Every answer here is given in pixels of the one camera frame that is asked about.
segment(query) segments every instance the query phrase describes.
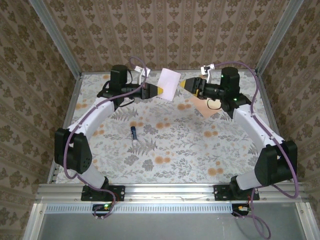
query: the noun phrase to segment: gray panel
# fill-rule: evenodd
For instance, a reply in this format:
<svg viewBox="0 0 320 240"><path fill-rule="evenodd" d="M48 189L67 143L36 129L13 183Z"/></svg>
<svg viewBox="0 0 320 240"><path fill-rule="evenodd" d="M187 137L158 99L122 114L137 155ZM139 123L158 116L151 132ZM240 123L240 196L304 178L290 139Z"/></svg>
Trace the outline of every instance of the gray panel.
<svg viewBox="0 0 320 240"><path fill-rule="evenodd" d="M305 240L295 203L259 203L256 214L267 222L272 240ZM231 214L46 214L40 240L258 240L252 219Z"/></svg>

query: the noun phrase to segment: patterned table surface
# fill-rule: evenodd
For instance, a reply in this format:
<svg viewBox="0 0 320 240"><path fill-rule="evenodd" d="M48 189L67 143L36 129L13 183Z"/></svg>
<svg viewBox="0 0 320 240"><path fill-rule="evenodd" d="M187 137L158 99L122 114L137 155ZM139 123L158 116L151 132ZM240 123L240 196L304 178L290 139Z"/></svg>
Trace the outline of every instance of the patterned table surface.
<svg viewBox="0 0 320 240"><path fill-rule="evenodd" d="M248 71L240 71L240 89L252 99L256 83ZM182 80L199 77L200 71L181 71ZM157 84L160 71L147 82ZM85 75L72 122L95 101L109 74ZM220 71L213 82L219 83ZM136 99L107 118L89 144L93 164L114 184L228 183L234 175L254 168L257 150L246 132L222 110L204 118L178 86L172 102L155 97ZM257 96L255 111L268 123ZM133 147L130 126L136 126L138 145ZM60 168L57 183L79 183L66 178Z"/></svg>

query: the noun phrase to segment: white card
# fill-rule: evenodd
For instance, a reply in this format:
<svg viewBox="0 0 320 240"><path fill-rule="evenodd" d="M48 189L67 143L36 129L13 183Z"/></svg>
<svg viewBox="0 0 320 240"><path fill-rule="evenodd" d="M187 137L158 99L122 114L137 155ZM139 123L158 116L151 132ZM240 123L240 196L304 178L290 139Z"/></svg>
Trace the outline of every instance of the white card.
<svg viewBox="0 0 320 240"><path fill-rule="evenodd" d="M175 96L176 89L181 77L181 73L162 68L161 75L157 86L163 89L163 93L157 97L166 99L172 102Z"/></svg>

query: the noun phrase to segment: blue marker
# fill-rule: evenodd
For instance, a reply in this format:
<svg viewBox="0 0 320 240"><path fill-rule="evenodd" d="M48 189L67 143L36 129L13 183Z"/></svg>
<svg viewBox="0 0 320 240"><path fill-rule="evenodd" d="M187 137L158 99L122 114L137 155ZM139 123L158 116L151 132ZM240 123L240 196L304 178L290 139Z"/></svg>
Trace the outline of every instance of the blue marker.
<svg viewBox="0 0 320 240"><path fill-rule="evenodd" d="M132 145L136 145L138 143L136 127L131 127L131 135L132 135Z"/></svg>

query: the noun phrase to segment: patterned wallpaper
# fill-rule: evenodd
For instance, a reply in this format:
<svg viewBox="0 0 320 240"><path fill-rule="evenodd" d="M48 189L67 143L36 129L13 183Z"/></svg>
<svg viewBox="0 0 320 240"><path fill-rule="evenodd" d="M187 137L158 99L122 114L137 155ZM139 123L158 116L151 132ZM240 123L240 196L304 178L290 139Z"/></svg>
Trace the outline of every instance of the patterned wallpaper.
<svg viewBox="0 0 320 240"><path fill-rule="evenodd" d="M288 0L45 0L83 72L139 56L153 70L255 67Z"/></svg>
<svg viewBox="0 0 320 240"><path fill-rule="evenodd" d="M0 239L23 236L75 80L27 0L0 1Z"/></svg>
<svg viewBox="0 0 320 240"><path fill-rule="evenodd" d="M320 224L320 1L305 0L263 72L280 130L298 145L298 176Z"/></svg>

